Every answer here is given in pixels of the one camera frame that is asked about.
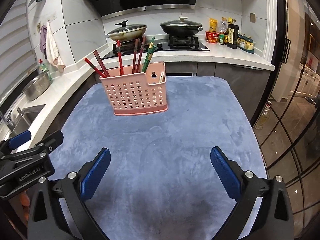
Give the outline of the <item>person's left hand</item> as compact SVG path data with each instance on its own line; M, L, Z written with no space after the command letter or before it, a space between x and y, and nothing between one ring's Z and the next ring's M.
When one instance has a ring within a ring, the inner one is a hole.
M20 194L19 198L20 198L20 202L23 207L23 213L24 213L25 220L28 221L29 220L29 213L30 213L30 204L31 204L30 198L26 192L22 192Z

